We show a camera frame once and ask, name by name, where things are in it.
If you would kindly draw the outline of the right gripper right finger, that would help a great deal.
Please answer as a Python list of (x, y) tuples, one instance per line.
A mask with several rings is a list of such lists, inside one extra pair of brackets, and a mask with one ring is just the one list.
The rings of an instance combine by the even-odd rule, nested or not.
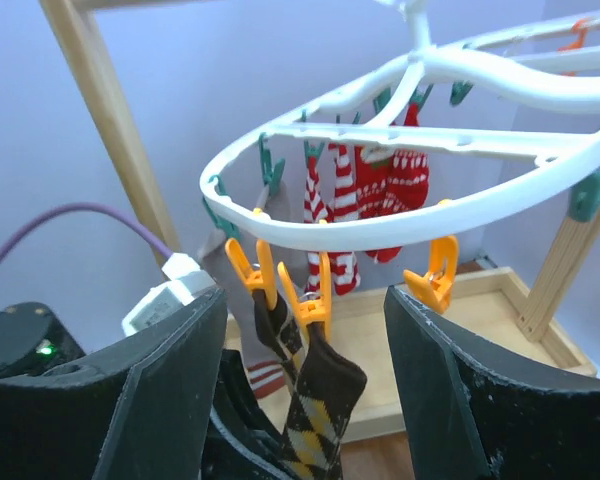
[(418, 479), (600, 479), (600, 379), (516, 354), (391, 286), (384, 317)]

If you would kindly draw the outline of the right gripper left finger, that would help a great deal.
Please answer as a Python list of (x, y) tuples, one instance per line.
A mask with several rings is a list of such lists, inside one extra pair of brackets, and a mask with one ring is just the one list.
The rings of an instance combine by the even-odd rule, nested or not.
[(195, 479), (227, 320), (211, 288), (39, 376), (0, 379), (0, 479)]

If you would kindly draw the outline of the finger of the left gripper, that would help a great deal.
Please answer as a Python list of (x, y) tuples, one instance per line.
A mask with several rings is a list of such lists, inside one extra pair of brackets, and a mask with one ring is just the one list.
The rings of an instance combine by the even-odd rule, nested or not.
[(206, 479), (293, 479), (281, 461), (281, 433), (259, 407), (241, 354), (222, 351), (204, 444)]

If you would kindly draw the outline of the brown argyle sock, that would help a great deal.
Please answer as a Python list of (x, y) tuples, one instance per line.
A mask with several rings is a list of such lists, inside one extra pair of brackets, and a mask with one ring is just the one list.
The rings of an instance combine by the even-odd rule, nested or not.
[(305, 359), (301, 333), (293, 312), (280, 293), (277, 293), (276, 305), (272, 310), (268, 308), (264, 290), (254, 290), (251, 296), (257, 337), (276, 356), (283, 369), (286, 385), (293, 393)]
[(334, 350), (320, 324), (309, 324), (307, 333), (308, 353), (291, 396), (281, 461), (299, 479), (341, 479), (341, 442), (367, 375)]

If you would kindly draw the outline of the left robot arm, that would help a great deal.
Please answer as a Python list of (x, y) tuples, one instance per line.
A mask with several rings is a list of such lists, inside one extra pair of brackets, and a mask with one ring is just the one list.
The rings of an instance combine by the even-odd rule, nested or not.
[(45, 305), (0, 312), (0, 479), (286, 479), (220, 376), (226, 300), (204, 295), (87, 354)]

